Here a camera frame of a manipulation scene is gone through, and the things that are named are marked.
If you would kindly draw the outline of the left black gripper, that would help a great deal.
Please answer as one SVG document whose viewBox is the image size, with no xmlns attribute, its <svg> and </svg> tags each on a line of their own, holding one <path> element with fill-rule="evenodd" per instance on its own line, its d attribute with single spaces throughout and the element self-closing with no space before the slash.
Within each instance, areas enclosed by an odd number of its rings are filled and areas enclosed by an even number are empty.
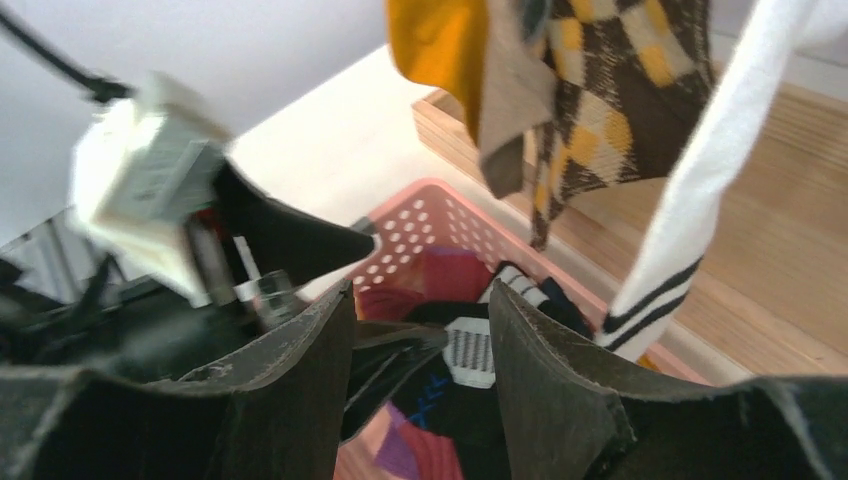
<svg viewBox="0 0 848 480">
<path fill-rule="evenodd" d="M 242 237 L 260 274 L 285 272 L 296 286 L 368 257 L 371 236 L 265 195 L 226 162 L 214 177 L 214 209 L 223 231 Z M 245 303 L 225 262 L 238 252 L 200 219 L 187 225 L 189 244 L 212 293 L 194 308 L 150 277 L 113 284 L 117 268 L 104 254 L 79 300 L 62 304 L 20 283 L 24 270 L 1 262 L 1 362 L 84 365 L 138 382 L 176 380 L 299 315 L 307 306 L 286 277 L 265 277 L 269 293 Z"/>
</svg>

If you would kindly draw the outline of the pink perforated plastic basket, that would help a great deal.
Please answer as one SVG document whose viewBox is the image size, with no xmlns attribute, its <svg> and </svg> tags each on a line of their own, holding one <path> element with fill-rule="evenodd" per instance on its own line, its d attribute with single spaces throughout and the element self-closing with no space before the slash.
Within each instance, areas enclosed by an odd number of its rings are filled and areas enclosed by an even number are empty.
<svg viewBox="0 0 848 480">
<path fill-rule="evenodd" d="M 552 277 L 577 305 L 595 336 L 600 301 L 585 293 L 573 279 L 526 247 L 514 235 L 475 208 L 467 199 L 444 183 L 421 180 L 399 192 L 366 218 L 366 224 L 378 236 L 376 254 L 352 274 L 356 287 L 390 265 L 400 265 L 420 255 L 428 247 L 459 248 L 473 252 L 492 268 L 493 277 L 480 299 L 471 303 L 489 303 L 491 283 L 501 278 L 524 295 L 538 309 L 549 298 L 539 284 Z M 389 426 L 385 409 L 341 450 L 337 477 L 340 479 L 400 479 L 375 464 L 375 455 Z"/>
</svg>

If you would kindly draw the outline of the navy green sock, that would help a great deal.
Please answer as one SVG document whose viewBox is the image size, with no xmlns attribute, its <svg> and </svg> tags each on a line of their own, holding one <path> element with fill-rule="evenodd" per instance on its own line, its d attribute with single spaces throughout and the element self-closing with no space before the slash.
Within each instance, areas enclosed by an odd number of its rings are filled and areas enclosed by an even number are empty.
<svg viewBox="0 0 848 480">
<path fill-rule="evenodd" d="M 543 313 L 583 338 L 593 338 L 592 329 L 580 309 L 552 277 L 544 279 L 539 288 L 549 298 L 539 307 Z"/>
</svg>

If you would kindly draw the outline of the black ribbed sock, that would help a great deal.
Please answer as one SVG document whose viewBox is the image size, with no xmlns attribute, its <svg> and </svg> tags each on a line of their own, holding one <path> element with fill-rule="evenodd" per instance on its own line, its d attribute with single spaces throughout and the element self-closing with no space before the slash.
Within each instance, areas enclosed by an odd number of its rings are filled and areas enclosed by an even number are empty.
<svg viewBox="0 0 848 480">
<path fill-rule="evenodd" d="M 443 328 L 448 343 L 395 392 L 393 406 L 412 425 L 452 440 L 465 478 L 510 479 L 488 305 L 428 302 L 405 320 Z"/>
</svg>

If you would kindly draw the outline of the maroon purple striped sock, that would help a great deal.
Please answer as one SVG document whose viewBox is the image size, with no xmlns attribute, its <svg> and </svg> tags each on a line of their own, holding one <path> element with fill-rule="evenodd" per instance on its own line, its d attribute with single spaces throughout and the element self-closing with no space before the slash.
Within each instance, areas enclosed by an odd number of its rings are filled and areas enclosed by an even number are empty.
<svg viewBox="0 0 848 480">
<path fill-rule="evenodd" d="M 400 479 L 464 479 L 451 439 L 422 430 L 391 403 L 385 409 L 390 421 L 375 455 L 378 467 Z"/>
</svg>

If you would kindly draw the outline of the maroon yellow sock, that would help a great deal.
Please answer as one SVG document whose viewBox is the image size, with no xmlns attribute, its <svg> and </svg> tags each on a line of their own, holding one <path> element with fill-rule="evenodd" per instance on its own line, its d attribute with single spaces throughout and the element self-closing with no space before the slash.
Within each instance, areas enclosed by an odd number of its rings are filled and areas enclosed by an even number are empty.
<svg viewBox="0 0 848 480">
<path fill-rule="evenodd" d="M 404 321 L 429 302 L 476 302 L 492 277 L 492 268 L 471 251 L 428 247 L 358 285 L 357 317 L 360 321 Z"/>
</svg>

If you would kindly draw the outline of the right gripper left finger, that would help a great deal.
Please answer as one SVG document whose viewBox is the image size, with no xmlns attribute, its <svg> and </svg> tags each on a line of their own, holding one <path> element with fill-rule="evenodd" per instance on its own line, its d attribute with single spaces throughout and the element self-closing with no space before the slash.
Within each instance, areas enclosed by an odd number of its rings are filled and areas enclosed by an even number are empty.
<svg viewBox="0 0 848 480">
<path fill-rule="evenodd" d="M 1 371 L 5 479 L 329 479 L 351 366 L 353 289 L 178 381 L 81 367 Z"/>
</svg>

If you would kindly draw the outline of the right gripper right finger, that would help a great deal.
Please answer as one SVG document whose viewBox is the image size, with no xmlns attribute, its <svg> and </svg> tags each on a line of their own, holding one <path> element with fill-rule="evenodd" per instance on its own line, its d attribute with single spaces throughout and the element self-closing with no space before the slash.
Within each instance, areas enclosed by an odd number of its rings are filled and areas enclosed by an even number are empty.
<svg viewBox="0 0 848 480">
<path fill-rule="evenodd" d="M 723 387 L 645 369 L 503 283 L 490 298 L 496 383 L 516 479 L 843 479 L 847 381 Z"/>
</svg>

